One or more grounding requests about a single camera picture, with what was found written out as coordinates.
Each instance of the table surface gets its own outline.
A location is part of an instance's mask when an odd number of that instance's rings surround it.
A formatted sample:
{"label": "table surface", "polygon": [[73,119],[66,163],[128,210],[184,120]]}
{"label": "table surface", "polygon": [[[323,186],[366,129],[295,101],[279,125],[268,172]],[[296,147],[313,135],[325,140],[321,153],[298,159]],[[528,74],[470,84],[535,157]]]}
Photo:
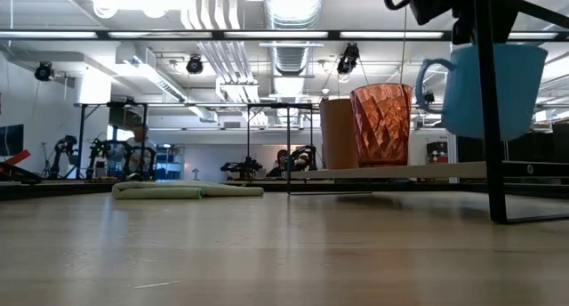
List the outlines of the table surface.
{"label": "table surface", "polygon": [[[569,212],[508,200],[511,217]],[[566,305],[569,221],[494,225],[487,206],[460,192],[0,201],[0,300]]]}

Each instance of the folded towel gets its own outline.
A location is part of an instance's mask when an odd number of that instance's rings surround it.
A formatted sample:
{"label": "folded towel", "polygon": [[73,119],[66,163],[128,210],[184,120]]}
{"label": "folded towel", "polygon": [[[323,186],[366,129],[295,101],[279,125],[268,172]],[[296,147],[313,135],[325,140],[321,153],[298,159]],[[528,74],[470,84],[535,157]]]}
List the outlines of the folded towel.
{"label": "folded towel", "polygon": [[262,188],[236,187],[206,181],[120,182],[113,186],[115,199],[199,199],[201,197],[260,197]]}

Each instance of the black stand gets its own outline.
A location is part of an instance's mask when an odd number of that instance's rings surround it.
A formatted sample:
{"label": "black stand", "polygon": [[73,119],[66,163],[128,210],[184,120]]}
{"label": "black stand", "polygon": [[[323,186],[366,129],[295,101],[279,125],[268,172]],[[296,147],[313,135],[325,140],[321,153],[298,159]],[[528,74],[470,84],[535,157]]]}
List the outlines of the black stand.
{"label": "black stand", "polygon": [[44,148],[44,170],[42,171],[43,178],[49,178],[52,173],[52,167],[50,166],[50,158],[47,156],[47,151],[45,150],[45,142],[42,142],[42,147]]}
{"label": "black stand", "polygon": [[[550,12],[524,0],[495,0],[500,4],[518,9],[527,15],[569,28],[569,18]],[[555,221],[569,219],[569,214],[508,218],[508,208],[504,192],[504,167],[501,159],[500,118],[496,92],[494,51],[492,34],[491,0],[475,0],[478,63],[480,67],[480,88],[485,127],[485,159],[488,180],[488,200],[490,218],[499,224],[514,224],[532,221]]]}

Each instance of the fluorescent light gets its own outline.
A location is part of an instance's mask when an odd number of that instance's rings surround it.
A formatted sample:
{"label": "fluorescent light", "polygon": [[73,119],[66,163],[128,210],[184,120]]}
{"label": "fluorescent light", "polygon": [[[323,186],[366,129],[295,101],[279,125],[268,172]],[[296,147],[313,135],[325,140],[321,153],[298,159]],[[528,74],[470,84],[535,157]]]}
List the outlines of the fluorescent light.
{"label": "fluorescent light", "polygon": [[245,103],[195,103],[199,107],[217,107],[217,108],[244,108],[247,107]]}
{"label": "fluorescent light", "polygon": [[261,48],[322,48],[324,44],[320,43],[260,43]]}
{"label": "fluorescent light", "polygon": [[513,32],[508,39],[551,39],[556,36],[554,32]]}
{"label": "fluorescent light", "polygon": [[438,39],[443,37],[440,31],[342,31],[344,39]]}
{"label": "fluorescent light", "polygon": [[97,38],[94,31],[0,31],[0,38],[17,39],[85,39]]}
{"label": "fluorescent light", "polygon": [[186,107],[186,105],[183,103],[176,103],[176,104],[156,103],[156,104],[149,104],[148,107],[149,108],[174,108],[174,107]]}
{"label": "fluorescent light", "polygon": [[183,39],[183,38],[211,38],[211,32],[201,31],[112,31],[108,35],[115,39]]}
{"label": "fluorescent light", "polygon": [[154,132],[171,132],[171,131],[180,131],[182,130],[181,128],[149,128],[150,131],[154,131]]}
{"label": "fluorescent light", "polygon": [[225,33],[226,38],[327,38],[327,31],[228,31]]}

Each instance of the black metal frame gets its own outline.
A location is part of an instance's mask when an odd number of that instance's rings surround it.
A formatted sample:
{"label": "black metal frame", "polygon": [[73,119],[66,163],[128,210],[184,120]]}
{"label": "black metal frame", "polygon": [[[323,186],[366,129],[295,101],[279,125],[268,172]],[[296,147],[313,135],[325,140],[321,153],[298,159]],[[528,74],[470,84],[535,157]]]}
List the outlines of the black metal frame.
{"label": "black metal frame", "polygon": [[[318,110],[315,104],[312,103],[249,103],[247,104],[247,156],[251,156],[251,108],[271,108],[271,109],[286,109],[286,151],[289,156],[291,152],[291,108],[294,109],[308,109],[310,110],[310,146],[314,146],[314,125],[312,125],[312,120],[314,119],[314,110]],[[286,160],[286,192],[291,195],[291,170],[292,170],[291,160]]]}
{"label": "black metal frame", "polygon": [[533,216],[511,219],[508,217],[504,189],[505,169],[501,159],[500,119],[496,92],[494,51],[492,34],[492,2],[515,8],[527,15],[549,21],[560,27],[569,28],[569,18],[551,12],[525,0],[474,0],[476,9],[476,30],[478,46],[478,66],[480,68],[480,88],[485,128],[485,159],[488,184],[490,219],[499,224],[516,224],[533,221],[556,221],[569,219],[569,214]]}
{"label": "black metal frame", "polygon": [[[79,156],[79,163],[77,164],[77,169],[76,169],[76,180],[81,179],[81,159],[82,159],[82,155],[83,155],[83,139],[84,139],[84,126],[85,126],[85,120],[99,107],[103,106],[103,107],[125,107],[125,106],[133,106],[133,107],[140,107],[142,106],[144,108],[144,114],[142,116],[142,123],[144,125],[147,124],[148,121],[148,104],[146,102],[133,102],[133,101],[127,101],[127,102],[118,102],[118,101],[111,101],[108,102],[106,104],[100,104],[100,103],[93,103],[93,104],[89,104],[89,103],[79,103],[76,104],[76,106],[81,107],[81,121],[80,121],[80,125],[79,125],[79,149],[77,151],[77,155]],[[88,114],[85,115],[85,112],[87,110],[88,107],[93,106],[94,109]],[[113,129],[113,136],[112,136],[113,140],[116,139],[116,129]],[[146,148],[146,130],[142,130],[142,144],[141,144],[141,148],[145,149]],[[140,162],[139,162],[139,172],[140,175],[142,175],[142,171],[144,170],[144,156],[140,157]]]}

